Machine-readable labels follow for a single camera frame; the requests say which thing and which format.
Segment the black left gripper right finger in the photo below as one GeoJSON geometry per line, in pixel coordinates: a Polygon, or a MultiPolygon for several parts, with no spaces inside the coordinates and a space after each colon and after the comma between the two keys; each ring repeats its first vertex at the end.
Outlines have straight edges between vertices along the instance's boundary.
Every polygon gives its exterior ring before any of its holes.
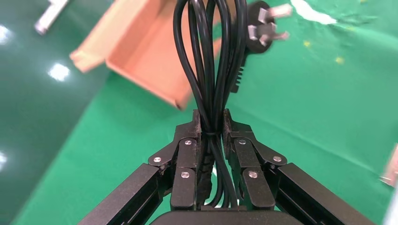
{"type": "Polygon", "coordinates": [[[369,225],[371,220],[285,156],[252,128],[223,113],[223,145],[240,198],[235,222],[248,225],[369,225]]]}

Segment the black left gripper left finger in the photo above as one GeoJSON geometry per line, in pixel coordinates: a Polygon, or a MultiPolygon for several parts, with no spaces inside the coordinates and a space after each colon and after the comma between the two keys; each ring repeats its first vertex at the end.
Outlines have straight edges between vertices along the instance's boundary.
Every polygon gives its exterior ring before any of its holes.
{"type": "Polygon", "coordinates": [[[195,209],[200,132],[200,115],[194,110],[191,122],[176,127],[171,143],[150,156],[79,224],[144,225],[174,190],[177,209],[195,209]]]}

